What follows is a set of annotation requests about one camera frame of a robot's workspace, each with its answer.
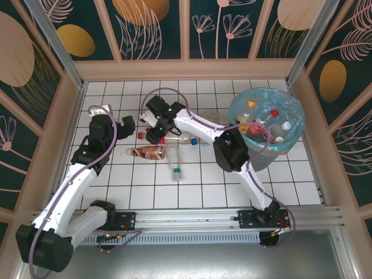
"white tile floor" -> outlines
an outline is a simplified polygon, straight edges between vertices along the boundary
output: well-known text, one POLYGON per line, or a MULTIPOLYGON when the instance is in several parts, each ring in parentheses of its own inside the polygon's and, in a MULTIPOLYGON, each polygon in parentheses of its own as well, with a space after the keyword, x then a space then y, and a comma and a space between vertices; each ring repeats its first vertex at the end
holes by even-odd
MULTIPOLYGON (((117 142, 109 164, 85 193, 78 208, 85 209, 96 200, 113 202, 117 209, 226 208, 250 206, 249 196, 236 177, 216 164, 211 146, 180 146, 185 179, 171 179, 166 159, 151 161, 133 158, 128 148, 147 145, 137 139, 148 126, 138 121, 140 100, 149 91, 170 87, 187 94, 191 109, 202 114, 207 109, 218 111, 220 124, 227 123, 232 99, 240 92, 255 87, 286 90, 284 80, 180 80, 121 81, 89 83, 86 97, 71 145, 69 161, 85 135, 90 118, 87 109, 93 104, 111 104, 116 120, 132 115, 135 135, 117 142)), ((167 102, 178 101, 169 90, 160 92, 167 102)), ((322 199, 314 182, 302 139, 287 155, 279 156, 268 169, 258 172, 265 189, 287 205, 319 205, 322 199)))

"bottle cap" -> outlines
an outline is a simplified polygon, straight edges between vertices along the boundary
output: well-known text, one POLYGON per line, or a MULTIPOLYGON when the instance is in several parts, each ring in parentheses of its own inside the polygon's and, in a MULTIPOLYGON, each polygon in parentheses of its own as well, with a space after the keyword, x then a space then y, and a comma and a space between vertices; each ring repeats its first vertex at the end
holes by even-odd
POLYGON ((249 100, 247 104, 248 104, 248 106, 255 106, 256 102, 253 101, 253 100, 249 100))
POLYGON ((183 176, 182 176, 182 172, 181 172, 181 169, 178 167, 176 169, 173 170, 173 181, 174 182, 179 182, 181 180, 183 180, 183 176))
POLYGON ((281 142, 283 142, 284 141, 284 139, 282 138, 282 137, 276 137, 276 139, 275 139, 275 142, 277 143, 277 144, 280 144, 281 142))
POLYGON ((191 145, 197 145, 198 144, 198 140, 196 138, 192 138, 190 140, 190 143, 191 143, 191 145))
POLYGON ((274 117, 277 117, 279 115, 278 111, 276 109, 273 109, 271 111, 271 115, 274 116, 274 117))
POLYGON ((290 129, 292 128, 292 125, 290 124, 289 121, 286 121, 286 122, 284 122, 284 123, 281 125, 281 127, 282 127, 282 129, 283 129, 284 131, 288 131, 288 130, 290 130, 290 129))

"metal bracket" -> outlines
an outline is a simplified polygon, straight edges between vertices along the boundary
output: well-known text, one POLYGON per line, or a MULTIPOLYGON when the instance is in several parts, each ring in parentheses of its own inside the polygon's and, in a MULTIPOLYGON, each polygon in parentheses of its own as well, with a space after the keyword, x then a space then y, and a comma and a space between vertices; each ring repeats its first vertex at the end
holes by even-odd
POLYGON ((277 214, 273 216, 269 224, 262 224, 256 217, 256 213, 253 209, 239 210, 238 217, 234 218, 235 221, 239 221, 240 228, 272 228, 276 229, 282 227, 284 224, 287 227, 291 226, 288 212, 285 209, 279 209, 277 214))

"yellow circle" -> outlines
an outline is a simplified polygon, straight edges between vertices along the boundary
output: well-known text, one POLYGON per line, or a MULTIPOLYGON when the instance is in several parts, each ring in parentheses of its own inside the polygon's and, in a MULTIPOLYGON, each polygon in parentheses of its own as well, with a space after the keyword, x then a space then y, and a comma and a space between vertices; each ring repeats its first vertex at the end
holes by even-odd
POLYGON ((152 23, 152 19, 148 18, 144 5, 147 7, 150 16, 151 11, 154 12, 158 21, 164 19, 169 11, 169 0, 112 0, 112 3, 123 19, 136 25, 149 25, 152 23))
POLYGON ((87 57, 94 53, 94 41, 81 27, 67 24, 59 27, 57 33, 70 54, 87 57))
POLYGON ((278 21, 288 30, 309 29, 317 17, 324 0, 281 0, 278 21))
POLYGON ((325 64, 320 74, 320 96, 331 103, 337 100, 346 84, 346 68, 337 60, 331 60, 325 64))
POLYGON ((13 87, 24 86, 34 72, 33 42, 14 18, 0 12, 0 80, 13 87))

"flower illustration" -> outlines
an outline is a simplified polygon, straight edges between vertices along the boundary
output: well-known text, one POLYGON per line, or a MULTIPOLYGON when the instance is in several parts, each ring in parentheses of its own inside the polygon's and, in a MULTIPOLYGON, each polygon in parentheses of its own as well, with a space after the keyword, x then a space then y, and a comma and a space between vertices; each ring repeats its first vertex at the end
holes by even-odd
POLYGON ((228 6, 242 6, 248 5, 256 2, 256 0, 217 0, 217 3, 220 7, 228 7, 228 6))
POLYGON ((12 149, 12 141, 16 132, 17 122, 9 118, 8 124, 5 117, 0 116, 0 150, 9 151, 12 149))
POLYGON ((234 17, 233 21, 231 21, 231 15, 223 17, 223 27, 225 28, 227 38, 226 58, 228 58, 228 47, 230 45, 230 40, 252 35, 252 28, 248 28, 250 25, 251 22, 249 21, 249 15, 238 15, 234 17))
POLYGON ((216 29, 216 26, 213 23, 213 20, 209 16, 193 16, 192 22, 195 26, 196 32, 198 32, 198 38, 199 38, 199 48, 200 53, 202 55, 202 59, 204 59, 203 50, 202 50, 202 42, 200 39, 200 34, 204 32, 209 32, 214 29, 216 29))

